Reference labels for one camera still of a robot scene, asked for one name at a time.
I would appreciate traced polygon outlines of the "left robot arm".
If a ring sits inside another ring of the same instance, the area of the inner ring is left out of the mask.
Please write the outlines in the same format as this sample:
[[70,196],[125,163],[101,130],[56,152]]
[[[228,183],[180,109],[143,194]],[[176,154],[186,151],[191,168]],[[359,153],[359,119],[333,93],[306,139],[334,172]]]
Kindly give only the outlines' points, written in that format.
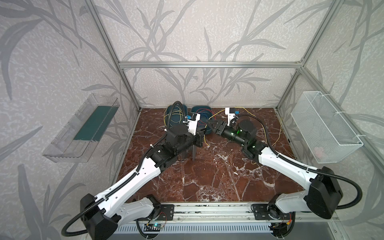
[[156,217],[161,206],[155,197],[126,201],[146,183],[172,166],[191,147],[202,147],[206,129],[199,130],[200,114],[182,111],[182,122],[166,123],[165,134],[143,154],[138,166],[108,189],[96,196],[81,199],[81,211],[61,231],[64,237],[88,234],[93,240],[107,240],[120,225],[141,218]]

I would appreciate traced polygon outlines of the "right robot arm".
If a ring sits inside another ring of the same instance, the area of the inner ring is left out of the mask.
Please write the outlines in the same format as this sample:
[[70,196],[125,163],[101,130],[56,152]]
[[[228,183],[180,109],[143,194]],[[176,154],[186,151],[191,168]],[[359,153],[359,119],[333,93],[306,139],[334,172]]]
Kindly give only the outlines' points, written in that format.
[[[251,121],[241,121],[234,128],[237,119],[234,117],[228,123],[208,120],[208,126],[216,135],[240,145],[243,155],[249,160],[280,172],[303,188],[301,192],[274,196],[269,202],[272,213],[311,212],[323,219],[330,219],[336,210],[354,207],[362,200],[363,191],[356,182],[335,175],[327,167],[318,169],[277,152],[269,139],[263,143],[253,136],[256,128]],[[340,204],[344,196],[340,181],[352,185],[357,191],[356,197],[343,205]]]

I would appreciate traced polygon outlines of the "grey perforated cable spool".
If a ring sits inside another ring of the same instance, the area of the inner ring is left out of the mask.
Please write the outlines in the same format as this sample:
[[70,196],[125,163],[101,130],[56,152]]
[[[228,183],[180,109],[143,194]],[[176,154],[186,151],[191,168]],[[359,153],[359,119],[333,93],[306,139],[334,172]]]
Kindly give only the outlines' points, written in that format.
[[192,145],[190,147],[187,147],[180,155],[180,160],[192,160],[194,161],[197,156],[197,147],[195,145]]

